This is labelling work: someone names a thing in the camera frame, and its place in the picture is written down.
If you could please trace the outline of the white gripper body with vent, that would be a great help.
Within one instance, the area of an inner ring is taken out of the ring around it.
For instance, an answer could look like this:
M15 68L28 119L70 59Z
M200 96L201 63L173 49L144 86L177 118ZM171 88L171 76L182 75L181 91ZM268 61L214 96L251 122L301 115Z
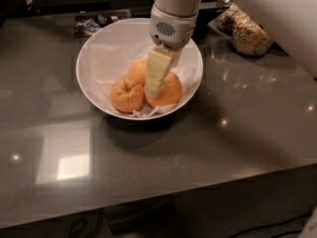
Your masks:
M156 5L151 11L150 35L157 46L178 51L190 41L196 25L197 15L178 17L167 14Z

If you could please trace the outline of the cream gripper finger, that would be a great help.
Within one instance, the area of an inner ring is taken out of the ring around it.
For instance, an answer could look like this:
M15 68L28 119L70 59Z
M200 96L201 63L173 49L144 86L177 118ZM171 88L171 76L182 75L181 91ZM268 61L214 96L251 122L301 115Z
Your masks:
M164 49L153 48L148 55L148 68L145 79L145 92L157 96L164 78L170 70L171 56Z

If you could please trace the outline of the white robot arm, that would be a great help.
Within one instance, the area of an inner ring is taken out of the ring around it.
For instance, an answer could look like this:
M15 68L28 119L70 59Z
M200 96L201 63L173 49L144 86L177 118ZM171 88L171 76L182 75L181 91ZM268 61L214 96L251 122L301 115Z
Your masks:
M216 8L235 4L264 28L269 37L311 76L317 73L317 0L223 0ZM155 0L150 35L155 43L149 52L146 94L159 93L164 78L178 63L190 41L201 0Z

